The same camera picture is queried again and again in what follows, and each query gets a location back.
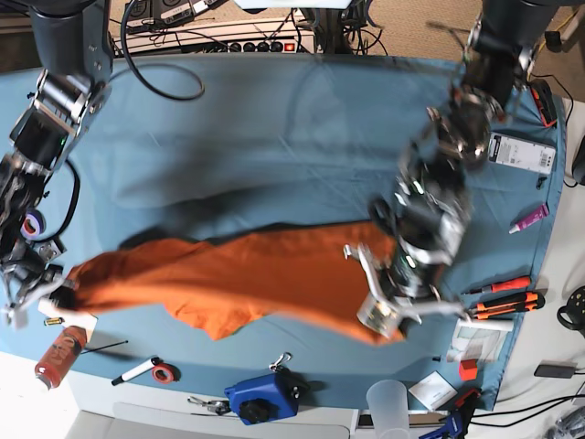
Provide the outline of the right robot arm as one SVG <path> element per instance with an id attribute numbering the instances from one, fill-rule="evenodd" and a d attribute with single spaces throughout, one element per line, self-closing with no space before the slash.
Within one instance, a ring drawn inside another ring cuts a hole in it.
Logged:
<path id="1" fill-rule="evenodd" d="M 27 215 L 110 96 L 113 49 L 108 1 L 28 1 L 43 70 L 30 104 L 9 135 L 11 153 L 1 161 L 1 314 L 12 322 L 39 298 L 65 282 L 41 247 L 24 234 Z"/>

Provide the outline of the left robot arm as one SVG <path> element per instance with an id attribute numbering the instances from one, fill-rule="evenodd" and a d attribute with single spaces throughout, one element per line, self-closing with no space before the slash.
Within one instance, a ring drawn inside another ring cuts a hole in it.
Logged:
<path id="1" fill-rule="evenodd" d="M 471 220 L 466 173 L 488 157 L 490 125 L 506 119 L 513 93 L 527 86 L 537 43 L 560 1 L 485 1 L 463 46 L 461 78 L 449 99 L 428 108 L 430 121 L 399 163 L 391 207 L 383 198 L 369 217 L 396 249 L 387 262 L 364 243 L 346 245 L 366 275 L 368 295 L 357 318 L 389 336 L 405 320 L 430 314 L 469 318 L 465 305 L 442 298 L 438 282 L 452 264 Z"/>

